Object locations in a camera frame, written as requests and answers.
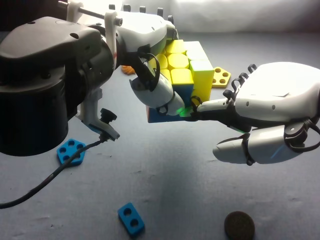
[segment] rubik's cube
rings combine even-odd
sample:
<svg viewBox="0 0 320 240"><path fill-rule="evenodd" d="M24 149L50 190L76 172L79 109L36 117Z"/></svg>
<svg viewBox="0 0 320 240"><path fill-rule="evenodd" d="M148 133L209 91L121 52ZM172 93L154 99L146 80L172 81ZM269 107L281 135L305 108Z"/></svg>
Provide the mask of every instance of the rubik's cube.
<svg viewBox="0 0 320 240"><path fill-rule="evenodd" d="M172 84L173 91L182 98L186 108L191 108L191 101L197 106L200 103L192 99L197 96L202 102L210 100L215 69L198 41L173 40L165 50L158 54L161 73ZM152 59L149 64L156 68ZM153 108L147 107L149 123L183 121L182 115L163 116Z"/></svg>

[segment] blue block with holes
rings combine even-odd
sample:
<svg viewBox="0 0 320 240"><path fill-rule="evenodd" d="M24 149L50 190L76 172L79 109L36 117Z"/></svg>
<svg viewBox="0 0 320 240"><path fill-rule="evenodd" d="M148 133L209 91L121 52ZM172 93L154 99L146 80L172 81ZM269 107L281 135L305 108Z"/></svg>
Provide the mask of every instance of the blue block with holes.
<svg viewBox="0 0 320 240"><path fill-rule="evenodd" d="M66 160L68 160L78 149L85 147L86 145L83 142L69 139L63 145L61 145L56 153L58 154L58 158L61 164L64 164ZM80 153L80 156L75 158L69 166L78 166L80 165L85 157L86 151Z"/></svg>
<svg viewBox="0 0 320 240"><path fill-rule="evenodd" d="M121 207L118 215L131 237L136 237L145 229L144 221L131 202Z"/></svg>

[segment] orange object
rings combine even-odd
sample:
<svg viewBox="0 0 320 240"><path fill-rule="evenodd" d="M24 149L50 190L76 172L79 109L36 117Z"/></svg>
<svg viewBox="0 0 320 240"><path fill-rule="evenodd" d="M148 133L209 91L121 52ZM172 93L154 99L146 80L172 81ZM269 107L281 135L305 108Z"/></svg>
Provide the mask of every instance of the orange object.
<svg viewBox="0 0 320 240"><path fill-rule="evenodd" d="M135 70L131 66L122 66L121 70L126 75L136 74Z"/></svg>

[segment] round dark disc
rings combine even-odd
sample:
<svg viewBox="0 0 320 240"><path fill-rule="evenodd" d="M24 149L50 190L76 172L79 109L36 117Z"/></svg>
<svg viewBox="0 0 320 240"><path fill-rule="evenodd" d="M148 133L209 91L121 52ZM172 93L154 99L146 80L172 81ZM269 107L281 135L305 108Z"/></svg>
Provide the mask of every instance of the round dark disc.
<svg viewBox="0 0 320 240"><path fill-rule="evenodd" d="M255 235L255 223L242 211L234 211L226 216L224 230L231 240L252 240Z"/></svg>

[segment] table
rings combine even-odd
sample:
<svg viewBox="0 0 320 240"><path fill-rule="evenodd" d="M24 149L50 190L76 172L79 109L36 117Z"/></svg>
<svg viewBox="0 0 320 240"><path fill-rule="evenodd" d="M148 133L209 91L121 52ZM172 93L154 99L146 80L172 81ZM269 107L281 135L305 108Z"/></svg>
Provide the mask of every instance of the table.
<svg viewBox="0 0 320 240"><path fill-rule="evenodd" d="M232 79L249 64L290 61L320 68L320 34L180 33L200 41L212 66ZM132 202L145 222L139 240L225 240L225 217L248 213L256 240L320 238L320 149L271 165L223 163L212 148L240 134L219 122L147 123L146 108L118 69L99 107L118 118L121 137L86 152L27 202L0 211L2 240L130 239L117 210ZM212 99L222 98L214 89ZM310 139L318 136L310 133ZM78 119L66 138L95 142ZM25 194L59 166L56 149L31 157L0 154L0 201Z"/></svg>

